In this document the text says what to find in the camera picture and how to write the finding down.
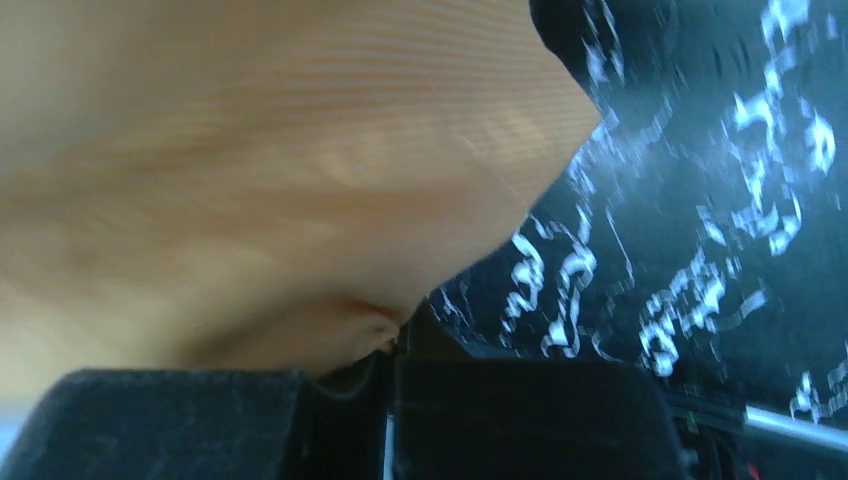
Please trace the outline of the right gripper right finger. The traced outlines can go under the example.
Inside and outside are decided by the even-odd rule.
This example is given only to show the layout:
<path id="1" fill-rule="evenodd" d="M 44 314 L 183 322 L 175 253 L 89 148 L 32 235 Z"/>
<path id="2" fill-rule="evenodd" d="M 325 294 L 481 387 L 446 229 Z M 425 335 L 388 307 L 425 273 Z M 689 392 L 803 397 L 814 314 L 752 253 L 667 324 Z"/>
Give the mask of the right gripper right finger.
<path id="1" fill-rule="evenodd" d="M 639 369 L 477 359 L 420 307 L 394 367 L 397 479 L 684 479 L 670 409 Z"/>

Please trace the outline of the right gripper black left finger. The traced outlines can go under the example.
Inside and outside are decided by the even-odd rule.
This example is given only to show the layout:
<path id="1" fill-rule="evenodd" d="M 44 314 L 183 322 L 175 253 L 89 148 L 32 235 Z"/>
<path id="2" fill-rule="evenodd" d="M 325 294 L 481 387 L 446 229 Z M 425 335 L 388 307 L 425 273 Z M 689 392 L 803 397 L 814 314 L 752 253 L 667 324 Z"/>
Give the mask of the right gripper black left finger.
<path id="1" fill-rule="evenodd" d="M 388 358 L 295 371 L 80 370 L 27 417 L 5 479 L 379 479 Z"/>

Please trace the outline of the orange printed pillowcase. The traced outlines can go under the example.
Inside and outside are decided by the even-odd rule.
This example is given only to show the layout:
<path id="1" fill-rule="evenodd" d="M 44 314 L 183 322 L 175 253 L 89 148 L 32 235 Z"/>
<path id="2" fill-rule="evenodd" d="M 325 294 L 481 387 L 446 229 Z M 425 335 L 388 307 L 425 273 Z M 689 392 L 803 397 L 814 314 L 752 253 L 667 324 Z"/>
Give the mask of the orange printed pillowcase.
<path id="1" fill-rule="evenodd" d="M 598 122 L 524 1 L 5 1 L 1 402 L 386 348 Z"/>

